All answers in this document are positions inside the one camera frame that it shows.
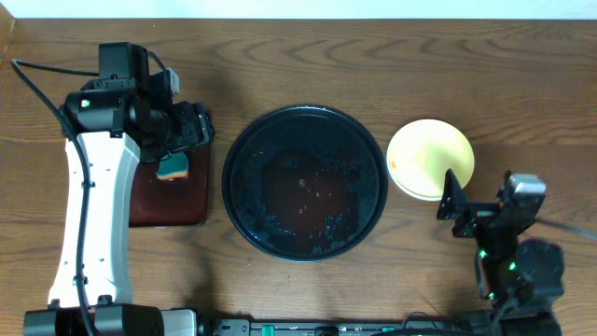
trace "sponge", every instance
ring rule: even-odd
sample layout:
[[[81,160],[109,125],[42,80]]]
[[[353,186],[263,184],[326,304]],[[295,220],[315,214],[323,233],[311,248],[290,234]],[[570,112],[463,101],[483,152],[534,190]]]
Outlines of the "sponge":
[[[185,153],[173,154],[170,159],[162,158],[156,175],[162,181],[188,177],[188,157]]]

